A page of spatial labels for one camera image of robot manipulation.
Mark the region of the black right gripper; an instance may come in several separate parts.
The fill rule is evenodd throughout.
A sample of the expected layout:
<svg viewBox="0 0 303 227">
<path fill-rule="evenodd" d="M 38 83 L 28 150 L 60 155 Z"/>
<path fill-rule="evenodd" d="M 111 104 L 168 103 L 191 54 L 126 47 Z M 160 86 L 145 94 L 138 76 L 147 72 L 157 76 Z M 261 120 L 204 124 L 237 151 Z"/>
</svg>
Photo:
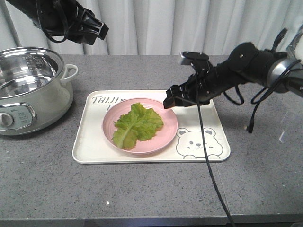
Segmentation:
<svg viewBox="0 0 303 227">
<path fill-rule="evenodd" d="M 181 85 L 172 85 L 166 91 L 163 101 L 165 109 L 175 106 L 192 106 L 197 103 L 208 104 L 210 100 L 222 92 L 233 87 L 231 71 L 223 63 L 204 70 L 198 74 L 191 75 L 187 82 Z"/>
</svg>

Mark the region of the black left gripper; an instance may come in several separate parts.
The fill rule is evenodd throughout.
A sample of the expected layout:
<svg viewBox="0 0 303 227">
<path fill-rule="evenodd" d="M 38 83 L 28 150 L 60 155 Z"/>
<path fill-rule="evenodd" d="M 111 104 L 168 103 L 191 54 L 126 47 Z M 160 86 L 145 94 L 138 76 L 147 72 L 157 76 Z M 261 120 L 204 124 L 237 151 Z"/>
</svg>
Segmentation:
<svg viewBox="0 0 303 227">
<path fill-rule="evenodd" d="M 63 11 L 66 16 L 63 26 L 64 39 L 75 43 L 93 45 L 96 39 L 104 40 L 108 26 L 95 18 L 94 13 L 78 2 L 64 2 Z"/>
</svg>

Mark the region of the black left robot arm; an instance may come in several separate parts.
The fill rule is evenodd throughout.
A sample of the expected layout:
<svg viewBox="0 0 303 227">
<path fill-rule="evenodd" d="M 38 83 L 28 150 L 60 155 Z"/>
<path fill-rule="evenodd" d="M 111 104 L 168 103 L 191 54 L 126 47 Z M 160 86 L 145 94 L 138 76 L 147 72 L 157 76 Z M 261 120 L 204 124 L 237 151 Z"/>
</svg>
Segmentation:
<svg viewBox="0 0 303 227">
<path fill-rule="evenodd" d="M 93 45 L 104 40 L 108 26 L 95 18 L 94 13 L 76 0 L 9 0 L 54 43 L 70 40 Z"/>
</svg>

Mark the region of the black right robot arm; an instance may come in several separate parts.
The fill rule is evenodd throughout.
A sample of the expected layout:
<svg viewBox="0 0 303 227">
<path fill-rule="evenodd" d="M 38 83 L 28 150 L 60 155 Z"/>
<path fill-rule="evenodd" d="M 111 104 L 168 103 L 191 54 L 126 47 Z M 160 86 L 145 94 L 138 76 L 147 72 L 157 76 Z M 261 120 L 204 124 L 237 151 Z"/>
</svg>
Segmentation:
<svg viewBox="0 0 303 227">
<path fill-rule="evenodd" d="M 303 95 L 303 66 L 285 52 L 258 50 L 253 43 L 238 45 L 222 63 L 213 66 L 208 55 L 182 52 L 183 65 L 195 70 L 186 82 L 166 91 L 164 108 L 207 105 L 210 100 L 239 84 L 257 83 L 278 93 Z"/>
</svg>

